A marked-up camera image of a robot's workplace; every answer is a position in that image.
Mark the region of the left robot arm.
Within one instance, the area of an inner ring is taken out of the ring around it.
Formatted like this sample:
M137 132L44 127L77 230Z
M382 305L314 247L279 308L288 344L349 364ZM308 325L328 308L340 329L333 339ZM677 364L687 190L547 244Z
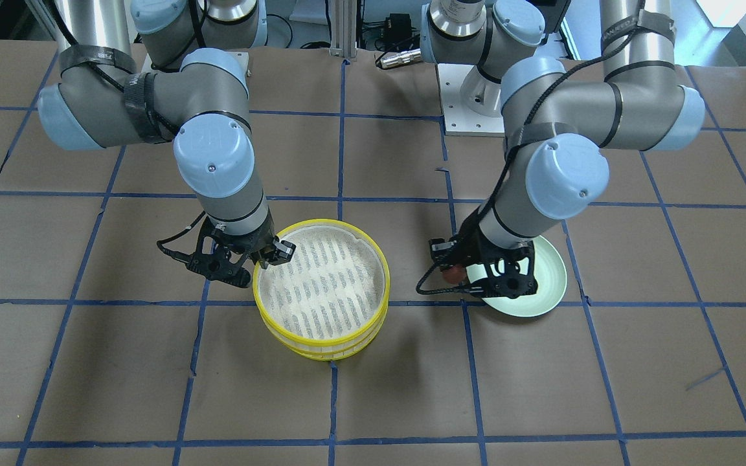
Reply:
M423 276L418 294L536 294L535 239L606 189L602 148L680 150L701 132L704 100L676 77L671 3L603 1L600 8L601 55L566 70L536 56L545 21L526 1L424 6L424 61L474 65L499 85L505 162L458 233L429 242L430 271L440 271L447 288L426 290Z

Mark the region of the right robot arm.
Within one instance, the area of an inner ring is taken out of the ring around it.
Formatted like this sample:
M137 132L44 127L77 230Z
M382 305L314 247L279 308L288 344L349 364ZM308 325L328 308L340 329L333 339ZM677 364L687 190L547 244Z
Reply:
M133 1L130 13L150 71L132 57L121 1L45 1L58 30L60 82L38 111L63 150L172 144L184 182L202 206L192 253L157 246L187 269L246 288L246 261L292 260L273 230L256 167L246 66L234 53L267 36L263 1Z

